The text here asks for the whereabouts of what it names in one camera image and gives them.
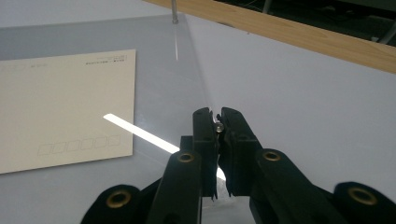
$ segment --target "black plastic part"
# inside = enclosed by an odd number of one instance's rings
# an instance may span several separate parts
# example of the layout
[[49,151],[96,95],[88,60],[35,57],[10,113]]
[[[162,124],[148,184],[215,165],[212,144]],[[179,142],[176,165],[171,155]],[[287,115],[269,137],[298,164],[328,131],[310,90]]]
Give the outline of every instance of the black plastic part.
[[[130,200],[118,208],[109,207],[107,200],[111,195],[117,192],[127,192],[130,194]],[[138,204],[139,189],[127,186],[118,185],[113,188],[105,190],[99,195],[91,208],[85,214],[81,224],[126,224],[137,223],[139,214],[136,212],[136,205]],[[120,197],[113,197],[113,200],[122,200],[124,195],[119,194]]]
[[338,184],[334,201],[349,223],[394,224],[396,205],[375,189],[355,182]]
[[284,153],[262,149],[256,153],[256,162],[261,190],[279,223],[347,223]]
[[202,191],[204,197],[216,196],[219,157],[219,142],[213,122],[213,114],[209,108],[202,108],[192,114],[193,122],[193,150],[198,152],[202,158]]
[[220,120],[224,131],[219,137],[219,167],[227,190],[234,196],[249,196],[255,178],[254,156],[262,146],[239,111],[223,107]]
[[201,156],[176,152],[166,165],[146,223],[201,223],[201,197]]

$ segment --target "transparent acrylic sheet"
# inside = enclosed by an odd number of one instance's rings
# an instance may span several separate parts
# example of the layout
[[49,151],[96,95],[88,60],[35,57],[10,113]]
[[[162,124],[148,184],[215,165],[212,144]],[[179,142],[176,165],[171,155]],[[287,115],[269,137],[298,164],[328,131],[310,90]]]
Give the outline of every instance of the transparent acrylic sheet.
[[[192,134],[192,112],[210,105],[182,14],[178,25],[165,15],[5,28],[0,46],[0,61],[136,49],[134,125],[177,147],[181,135]],[[134,136],[132,157],[0,175],[0,217],[9,224],[79,223],[103,190],[143,189],[160,178],[169,156]],[[204,213],[205,223],[217,223],[213,218]]]

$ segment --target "metal screw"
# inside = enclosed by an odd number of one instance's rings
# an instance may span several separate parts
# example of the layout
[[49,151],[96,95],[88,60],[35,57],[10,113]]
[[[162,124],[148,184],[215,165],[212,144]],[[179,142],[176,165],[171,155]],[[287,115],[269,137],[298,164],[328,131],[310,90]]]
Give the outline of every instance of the metal screw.
[[216,132],[217,133],[221,133],[222,131],[224,131],[224,125],[222,123],[216,122],[215,126],[216,126]]

